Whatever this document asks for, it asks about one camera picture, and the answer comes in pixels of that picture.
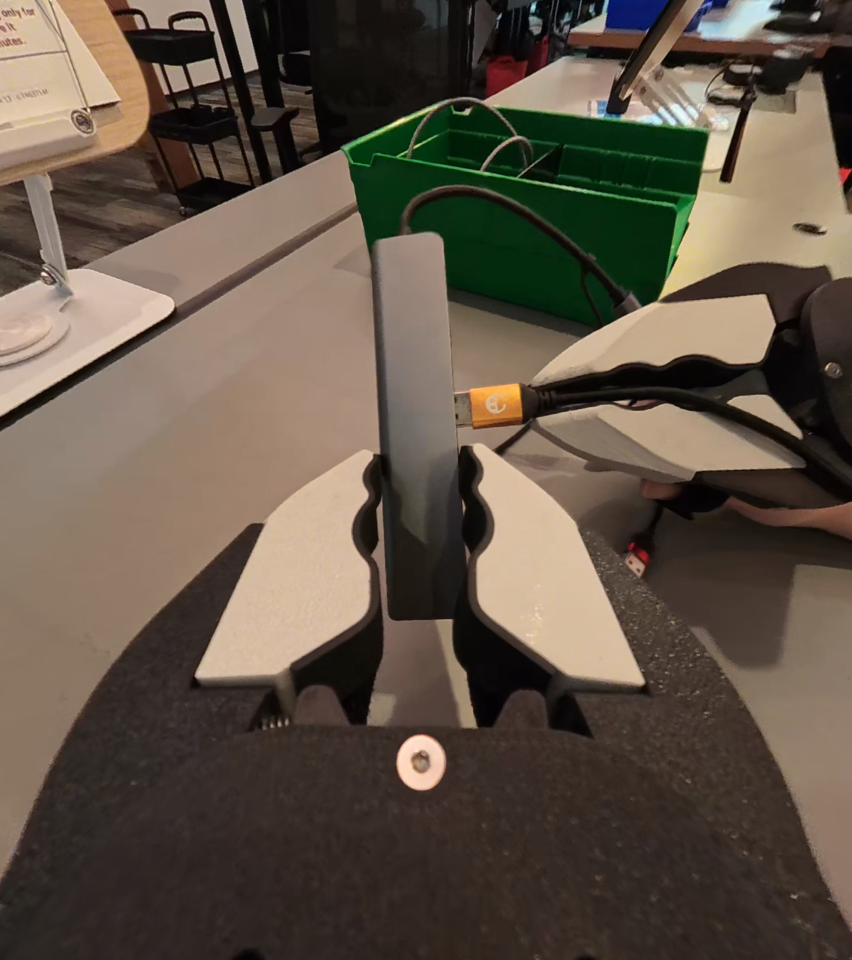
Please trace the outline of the blue storage bin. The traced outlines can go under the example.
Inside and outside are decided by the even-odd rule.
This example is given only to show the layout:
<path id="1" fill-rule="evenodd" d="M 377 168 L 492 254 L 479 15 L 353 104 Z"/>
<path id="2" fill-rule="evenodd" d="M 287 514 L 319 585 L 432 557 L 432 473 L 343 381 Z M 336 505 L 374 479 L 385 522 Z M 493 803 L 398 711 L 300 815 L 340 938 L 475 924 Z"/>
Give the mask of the blue storage bin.
<path id="1" fill-rule="evenodd" d="M 668 1 L 607 1 L 605 6 L 604 30 L 636 31 L 646 33 L 669 7 Z M 709 14 L 715 3 L 697 2 L 690 21 L 684 27 L 684 33 L 695 33 Z"/>

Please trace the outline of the grey usb hub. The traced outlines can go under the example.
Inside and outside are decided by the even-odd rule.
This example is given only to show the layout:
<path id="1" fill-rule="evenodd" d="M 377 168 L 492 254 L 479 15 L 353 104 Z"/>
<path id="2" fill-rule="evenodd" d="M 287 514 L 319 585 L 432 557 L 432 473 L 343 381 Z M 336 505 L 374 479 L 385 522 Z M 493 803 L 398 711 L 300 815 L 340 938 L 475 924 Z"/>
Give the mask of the grey usb hub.
<path id="1" fill-rule="evenodd" d="M 451 619 L 467 551 L 443 239 L 377 241 L 371 268 L 387 611 Z"/>

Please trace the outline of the green plastic box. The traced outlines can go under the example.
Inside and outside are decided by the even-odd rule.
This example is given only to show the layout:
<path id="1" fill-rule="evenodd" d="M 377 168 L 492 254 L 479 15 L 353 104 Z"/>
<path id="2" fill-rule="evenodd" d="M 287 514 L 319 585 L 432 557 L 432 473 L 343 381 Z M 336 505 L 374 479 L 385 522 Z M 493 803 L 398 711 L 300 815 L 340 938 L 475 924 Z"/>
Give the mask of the green plastic box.
<path id="1" fill-rule="evenodd" d="M 447 284 L 596 329 L 611 286 L 656 301 L 677 262 L 708 147 L 700 130 L 439 102 L 343 147 L 368 246 L 402 231 L 438 188 L 484 190 L 530 210 L 586 253 L 484 198 L 433 199 L 409 228 L 443 242 Z"/>

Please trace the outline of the person's right hand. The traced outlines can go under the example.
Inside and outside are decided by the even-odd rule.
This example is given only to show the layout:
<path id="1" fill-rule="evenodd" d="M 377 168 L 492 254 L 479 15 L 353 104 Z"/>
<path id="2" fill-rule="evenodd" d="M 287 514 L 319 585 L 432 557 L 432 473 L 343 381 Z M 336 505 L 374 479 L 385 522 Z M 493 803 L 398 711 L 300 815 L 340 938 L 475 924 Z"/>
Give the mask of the person's right hand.
<path id="1" fill-rule="evenodd" d="M 787 510 L 762 509 L 729 498 L 719 510 L 769 528 L 820 531 L 852 543 L 852 501 L 818 510 Z"/>

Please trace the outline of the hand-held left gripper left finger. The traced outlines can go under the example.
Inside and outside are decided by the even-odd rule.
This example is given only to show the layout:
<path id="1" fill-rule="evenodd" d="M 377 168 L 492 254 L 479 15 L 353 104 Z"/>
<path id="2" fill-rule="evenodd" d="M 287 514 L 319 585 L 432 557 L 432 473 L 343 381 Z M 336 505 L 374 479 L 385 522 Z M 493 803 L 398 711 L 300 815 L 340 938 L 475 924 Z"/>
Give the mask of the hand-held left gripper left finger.
<path id="1" fill-rule="evenodd" d="M 384 654 L 374 552 L 378 454 L 362 449 L 266 518 L 194 672 L 204 689 L 266 690 L 292 717 L 312 687 L 367 725 Z"/>

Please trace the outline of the black utility cart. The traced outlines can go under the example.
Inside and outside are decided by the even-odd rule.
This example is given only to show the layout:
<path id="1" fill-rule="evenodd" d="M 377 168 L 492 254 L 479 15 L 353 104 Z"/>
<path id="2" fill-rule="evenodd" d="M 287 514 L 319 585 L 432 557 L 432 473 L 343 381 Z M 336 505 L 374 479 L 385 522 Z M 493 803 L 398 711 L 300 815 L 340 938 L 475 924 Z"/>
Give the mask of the black utility cart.
<path id="1" fill-rule="evenodd" d="M 114 17 L 131 18 L 132 25 L 121 28 L 130 49 L 142 65 L 159 71 L 165 87 L 164 105 L 150 117 L 147 131 L 180 215 L 186 218 L 203 213 L 252 191 L 252 165 L 227 89 L 216 36 L 206 15 L 194 10 L 175 13 L 164 27 L 152 26 L 147 14 L 136 7 L 117 10 Z M 204 102 L 192 79 L 191 67 L 206 62 L 216 67 L 219 102 Z M 225 176 L 217 153 L 217 146 L 230 139 L 238 146 L 244 181 Z M 168 145 L 187 149 L 195 170 L 192 182 L 185 183 L 175 172 Z"/>

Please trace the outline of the instruction sheet on wooden stand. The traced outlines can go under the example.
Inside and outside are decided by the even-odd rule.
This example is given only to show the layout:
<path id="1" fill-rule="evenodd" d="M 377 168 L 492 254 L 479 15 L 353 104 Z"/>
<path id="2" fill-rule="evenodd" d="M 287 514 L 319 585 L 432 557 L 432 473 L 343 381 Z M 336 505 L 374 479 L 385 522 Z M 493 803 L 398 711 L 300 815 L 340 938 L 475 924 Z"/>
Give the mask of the instruction sheet on wooden stand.
<path id="1" fill-rule="evenodd" d="M 144 78 L 105 2 L 59 1 L 120 102 L 0 126 L 0 187 L 24 186 L 38 279 L 0 296 L 0 420 L 165 322 L 166 294 L 88 268 L 70 270 L 50 174 L 131 148 L 150 118 Z"/>

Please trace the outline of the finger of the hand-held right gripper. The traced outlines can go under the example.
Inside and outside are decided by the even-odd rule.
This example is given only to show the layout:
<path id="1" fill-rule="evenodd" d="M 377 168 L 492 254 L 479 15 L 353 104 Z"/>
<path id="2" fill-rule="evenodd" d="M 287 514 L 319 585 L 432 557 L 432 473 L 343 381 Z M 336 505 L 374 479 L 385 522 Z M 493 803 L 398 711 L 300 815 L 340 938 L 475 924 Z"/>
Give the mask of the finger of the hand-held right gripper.
<path id="1" fill-rule="evenodd" d="M 568 393 L 720 387 L 761 365 L 776 328 L 765 294 L 658 302 L 574 342 L 529 385 Z"/>
<path id="2" fill-rule="evenodd" d="M 801 456 L 746 426 L 665 402 L 638 410 L 619 401 L 563 413 L 541 409 L 537 425 L 603 470 L 659 481 L 805 466 Z"/>

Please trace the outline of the wooden document stand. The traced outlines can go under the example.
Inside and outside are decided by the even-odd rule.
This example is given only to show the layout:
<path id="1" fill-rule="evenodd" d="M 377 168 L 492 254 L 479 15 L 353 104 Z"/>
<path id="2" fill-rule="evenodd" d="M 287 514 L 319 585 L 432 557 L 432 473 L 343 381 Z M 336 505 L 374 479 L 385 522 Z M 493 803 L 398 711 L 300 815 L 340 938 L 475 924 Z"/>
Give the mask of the wooden document stand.
<path id="1" fill-rule="evenodd" d="M 663 66 L 698 6 L 695 1 L 670 2 L 613 80 L 606 99 L 598 102 L 598 115 L 706 133 L 703 170 L 718 173 L 720 181 L 729 184 L 742 146 L 737 119 L 718 113 L 706 94 L 693 97 Z"/>

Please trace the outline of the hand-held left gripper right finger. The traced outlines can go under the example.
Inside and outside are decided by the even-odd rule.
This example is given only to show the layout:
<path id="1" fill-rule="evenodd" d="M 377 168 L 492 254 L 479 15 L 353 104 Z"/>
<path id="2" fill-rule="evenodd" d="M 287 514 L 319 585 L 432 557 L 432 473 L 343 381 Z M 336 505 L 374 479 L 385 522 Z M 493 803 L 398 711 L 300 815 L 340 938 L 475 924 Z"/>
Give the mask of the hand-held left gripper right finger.
<path id="1" fill-rule="evenodd" d="M 489 447 L 458 455 L 467 551 L 455 655 L 479 727 L 510 697 L 540 695 L 553 725 L 580 694 L 645 693 L 647 682 L 576 521 Z"/>

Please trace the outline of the red bin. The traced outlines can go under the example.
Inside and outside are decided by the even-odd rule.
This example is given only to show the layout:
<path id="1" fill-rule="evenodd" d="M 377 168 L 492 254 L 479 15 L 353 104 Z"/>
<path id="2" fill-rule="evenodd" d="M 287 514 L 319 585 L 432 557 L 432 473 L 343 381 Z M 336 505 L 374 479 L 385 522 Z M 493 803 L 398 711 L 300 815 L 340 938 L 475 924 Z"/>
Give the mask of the red bin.
<path id="1" fill-rule="evenodd" d="M 525 79 L 529 59 L 517 58 L 513 54 L 497 54 L 489 56 L 485 66 L 484 97 L 489 99 Z"/>

